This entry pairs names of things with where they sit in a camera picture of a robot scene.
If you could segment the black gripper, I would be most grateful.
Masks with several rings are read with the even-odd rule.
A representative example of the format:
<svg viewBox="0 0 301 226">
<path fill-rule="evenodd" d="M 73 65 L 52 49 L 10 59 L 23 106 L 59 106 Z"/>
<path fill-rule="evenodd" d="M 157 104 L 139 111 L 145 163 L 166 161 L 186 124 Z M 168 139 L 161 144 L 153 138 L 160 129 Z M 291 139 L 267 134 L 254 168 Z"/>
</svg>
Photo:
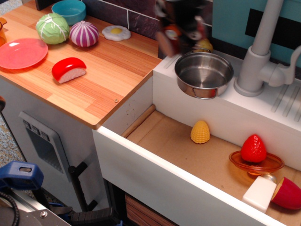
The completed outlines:
<svg viewBox="0 0 301 226">
<path fill-rule="evenodd" d="M 180 30 L 180 49 L 192 49 L 206 38 L 201 11 L 207 0 L 157 0 L 156 15 L 161 32 L 171 24 Z"/>
</svg>

